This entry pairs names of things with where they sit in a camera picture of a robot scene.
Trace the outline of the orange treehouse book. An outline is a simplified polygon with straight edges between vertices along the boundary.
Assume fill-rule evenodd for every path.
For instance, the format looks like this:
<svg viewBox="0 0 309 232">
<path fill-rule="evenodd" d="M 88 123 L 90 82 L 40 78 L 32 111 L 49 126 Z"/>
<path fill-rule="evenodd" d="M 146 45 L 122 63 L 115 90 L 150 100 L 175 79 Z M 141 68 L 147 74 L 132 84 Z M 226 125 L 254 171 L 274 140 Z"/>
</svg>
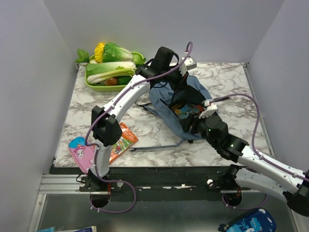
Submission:
<svg viewBox="0 0 309 232">
<path fill-rule="evenodd" d="M 138 141 L 137 136 L 123 122 L 120 123 L 120 127 L 122 129 L 122 136 L 112 146 L 109 164 L 113 163 Z"/>
</svg>

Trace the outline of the blue fabric backpack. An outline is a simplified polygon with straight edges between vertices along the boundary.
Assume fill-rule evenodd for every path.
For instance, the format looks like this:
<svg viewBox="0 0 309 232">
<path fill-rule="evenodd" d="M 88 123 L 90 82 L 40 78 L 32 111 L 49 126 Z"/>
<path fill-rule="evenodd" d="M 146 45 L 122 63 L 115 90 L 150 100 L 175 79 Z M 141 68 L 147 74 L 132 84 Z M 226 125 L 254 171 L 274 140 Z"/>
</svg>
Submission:
<svg viewBox="0 0 309 232">
<path fill-rule="evenodd" d="M 136 150 L 147 150 L 147 149 L 160 149 L 160 148 L 172 148 L 180 146 L 183 142 L 193 142 L 202 140 L 200 134 L 191 134 L 184 132 L 178 117 L 175 115 L 174 111 L 169 108 L 169 103 L 172 100 L 174 90 L 172 90 L 170 84 L 160 82 L 155 84 L 154 87 L 150 89 L 149 99 L 150 102 L 147 104 L 142 104 L 141 107 L 149 111 L 150 113 L 161 118 L 167 127 L 181 140 L 173 145 L 161 145 L 161 146 L 146 146 L 146 147 L 134 147 L 131 151 Z"/>
</svg>

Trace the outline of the pink pencil case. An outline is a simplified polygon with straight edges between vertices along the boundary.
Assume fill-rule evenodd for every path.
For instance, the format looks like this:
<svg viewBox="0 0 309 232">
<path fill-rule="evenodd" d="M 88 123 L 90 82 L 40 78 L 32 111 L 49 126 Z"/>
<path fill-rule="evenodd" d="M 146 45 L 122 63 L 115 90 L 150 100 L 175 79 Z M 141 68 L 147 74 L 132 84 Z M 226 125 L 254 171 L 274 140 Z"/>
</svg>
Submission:
<svg viewBox="0 0 309 232">
<path fill-rule="evenodd" d="M 95 149 L 93 146 L 86 146 L 85 145 L 85 138 L 84 137 L 76 137 L 74 138 L 68 145 L 69 151 L 79 166 L 80 170 L 87 174 L 89 169 L 94 164 L 94 155 Z"/>
</svg>

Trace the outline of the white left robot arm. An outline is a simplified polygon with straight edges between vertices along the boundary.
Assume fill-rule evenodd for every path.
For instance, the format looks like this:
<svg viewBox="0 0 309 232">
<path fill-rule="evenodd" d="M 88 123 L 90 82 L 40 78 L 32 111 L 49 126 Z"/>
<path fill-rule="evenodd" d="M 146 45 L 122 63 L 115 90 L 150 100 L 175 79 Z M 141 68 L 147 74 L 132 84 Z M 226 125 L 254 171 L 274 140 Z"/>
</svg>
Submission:
<svg viewBox="0 0 309 232">
<path fill-rule="evenodd" d="M 95 146 L 93 164 L 90 168 L 94 176 L 90 180 L 90 185 L 97 191 L 104 190 L 107 185 L 105 177 L 109 172 L 109 157 L 112 145 L 121 137 L 120 120 L 127 110 L 150 89 L 150 82 L 162 79 L 168 74 L 185 68 L 185 61 L 189 58 L 192 49 L 186 50 L 186 56 L 181 59 L 174 68 L 169 71 L 150 77 L 143 74 L 149 71 L 147 65 L 141 66 L 137 73 L 132 77 L 130 83 L 120 91 L 115 98 L 108 102 L 104 107 L 95 106 L 91 113 L 91 126 L 85 138 L 86 146 Z"/>
</svg>

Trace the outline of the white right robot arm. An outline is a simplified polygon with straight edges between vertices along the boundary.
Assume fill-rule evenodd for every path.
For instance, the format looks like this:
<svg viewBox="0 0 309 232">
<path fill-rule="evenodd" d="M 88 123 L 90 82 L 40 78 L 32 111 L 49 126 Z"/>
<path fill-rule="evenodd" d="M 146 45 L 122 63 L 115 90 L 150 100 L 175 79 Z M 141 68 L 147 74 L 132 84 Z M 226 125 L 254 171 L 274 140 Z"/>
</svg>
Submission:
<svg viewBox="0 0 309 232">
<path fill-rule="evenodd" d="M 259 173 L 259 180 L 246 178 L 237 171 L 222 177 L 227 189 L 236 186 L 255 189 L 286 200 L 290 209 L 309 215 L 309 173 L 285 165 L 254 149 L 253 144 L 229 133 L 228 126 L 214 113 L 208 117 L 193 116 L 193 131 L 198 132 L 224 159 L 247 166 Z"/>
</svg>

